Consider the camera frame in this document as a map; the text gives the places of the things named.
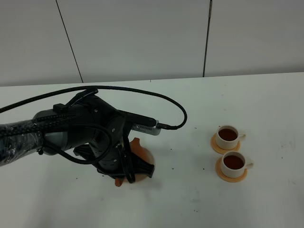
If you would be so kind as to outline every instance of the white cup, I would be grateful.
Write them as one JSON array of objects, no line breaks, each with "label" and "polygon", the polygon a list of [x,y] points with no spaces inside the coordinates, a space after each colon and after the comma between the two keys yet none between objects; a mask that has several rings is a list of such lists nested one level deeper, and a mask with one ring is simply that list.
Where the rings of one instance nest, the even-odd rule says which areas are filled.
[{"label": "white cup", "polygon": [[[227,167],[224,163],[224,159],[228,156],[231,156],[231,155],[234,155],[234,156],[237,156],[239,157],[244,165],[242,168],[238,169],[238,170],[233,170],[229,167]],[[245,169],[250,169],[253,167],[253,161],[249,158],[245,158],[240,152],[238,151],[228,151],[226,152],[222,158],[221,158],[221,161],[220,161],[220,170],[222,171],[222,173],[227,176],[227,177],[230,177],[230,178],[237,178],[237,177],[240,177],[243,175]]]},{"label": "white cup", "polygon": [[[237,134],[237,138],[233,141],[226,141],[219,136],[219,131],[223,129],[233,130]],[[224,150],[231,150],[237,146],[238,141],[244,140],[246,137],[244,132],[238,131],[234,126],[224,125],[220,126],[215,135],[215,142],[217,145]]]}]

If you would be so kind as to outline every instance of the brown liquid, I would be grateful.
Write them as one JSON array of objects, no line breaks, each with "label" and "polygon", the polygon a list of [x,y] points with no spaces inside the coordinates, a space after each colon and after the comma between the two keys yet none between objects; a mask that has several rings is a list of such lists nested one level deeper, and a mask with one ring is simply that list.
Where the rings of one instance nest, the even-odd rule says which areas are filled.
[{"label": "brown liquid", "polygon": [[244,166],[243,160],[235,155],[224,158],[224,164],[232,170],[238,170]]},{"label": "brown liquid", "polygon": [[222,129],[218,132],[219,136],[226,141],[233,141],[237,138],[237,134],[231,129]]}]

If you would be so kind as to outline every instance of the table surface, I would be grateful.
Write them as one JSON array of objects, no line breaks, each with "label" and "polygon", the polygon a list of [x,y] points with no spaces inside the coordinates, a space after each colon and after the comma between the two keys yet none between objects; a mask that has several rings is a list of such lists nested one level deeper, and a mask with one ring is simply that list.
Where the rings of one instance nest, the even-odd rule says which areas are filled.
[{"label": "table surface", "polygon": [[[0,106],[83,84],[0,88]],[[31,154],[0,167],[0,224],[10,228],[298,228],[304,224],[304,73],[170,79],[86,85],[128,86],[167,95],[188,113],[186,125],[139,137],[156,160],[151,179],[136,184],[102,176],[60,155]],[[31,119],[76,93],[1,114],[0,123]],[[120,110],[176,125],[182,113],[155,97],[121,91],[98,95]],[[247,133],[240,151],[255,161],[246,179],[215,172],[210,146],[219,125]]]}]

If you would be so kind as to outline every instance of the white wall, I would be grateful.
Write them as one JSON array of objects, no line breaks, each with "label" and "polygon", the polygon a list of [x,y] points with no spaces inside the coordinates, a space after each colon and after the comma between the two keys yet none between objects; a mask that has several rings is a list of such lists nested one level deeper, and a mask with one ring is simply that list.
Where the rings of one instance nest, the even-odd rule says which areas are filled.
[{"label": "white wall", "polygon": [[55,0],[2,0],[0,86],[81,82]]},{"label": "white wall", "polygon": [[58,0],[85,82],[202,76],[209,0]]},{"label": "white wall", "polygon": [[206,76],[304,71],[302,0],[214,0]]}]

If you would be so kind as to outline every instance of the orange coaster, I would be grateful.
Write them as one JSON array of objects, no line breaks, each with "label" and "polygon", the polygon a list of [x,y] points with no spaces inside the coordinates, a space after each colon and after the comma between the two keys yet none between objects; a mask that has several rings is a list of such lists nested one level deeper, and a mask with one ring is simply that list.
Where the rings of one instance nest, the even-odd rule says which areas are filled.
[{"label": "orange coaster", "polygon": [[[153,155],[149,150],[142,147],[139,142],[139,138],[134,138],[132,142],[130,142],[130,147],[133,153],[135,153],[138,157],[143,159],[145,162],[155,165],[155,160],[153,158]],[[136,174],[135,175],[135,183],[142,181],[143,179],[146,179],[148,176],[145,174]],[[115,178],[115,186],[120,187],[123,182],[129,183],[126,178],[119,179]]]},{"label": "orange coaster", "polygon": [[220,154],[224,154],[224,153],[226,153],[226,152],[228,152],[228,151],[238,151],[239,148],[241,147],[241,142],[238,141],[238,144],[237,144],[237,146],[236,146],[235,148],[232,148],[232,149],[230,149],[230,150],[224,150],[224,149],[220,148],[220,147],[217,145],[217,143],[215,142],[215,135],[216,135],[216,134],[214,134],[214,135],[212,136],[212,138],[211,138],[211,147],[212,147],[212,149],[214,149],[216,152],[218,152],[218,153],[220,153]]},{"label": "orange coaster", "polygon": [[221,179],[223,179],[224,181],[236,183],[236,182],[240,182],[240,181],[242,181],[243,179],[246,178],[246,176],[247,176],[247,169],[245,169],[245,171],[244,171],[244,173],[243,173],[242,176],[237,177],[237,178],[230,178],[230,177],[225,176],[225,175],[223,174],[222,170],[220,170],[220,160],[221,160],[221,159],[222,159],[222,158],[219,158],[218,161],[217,161],[217,163],[216,163],[216,165],[215,165],[215,170],[216,170],[218,176],[219,176]]}]

